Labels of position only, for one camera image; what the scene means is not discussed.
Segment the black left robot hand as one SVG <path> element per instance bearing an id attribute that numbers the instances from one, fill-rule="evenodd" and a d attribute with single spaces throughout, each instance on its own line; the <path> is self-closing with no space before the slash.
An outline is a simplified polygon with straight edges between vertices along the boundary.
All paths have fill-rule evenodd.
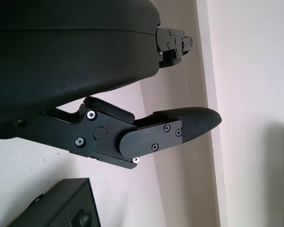
<path id="1" fill-rule="evenodd" d="M 141 156 L 217 127 L 187 107 L 136 119 L 95 98 L 179 64 L 184 31 L 149 0 L 0 0 L 0 139 L 22 138 L 133 169 Z"/>

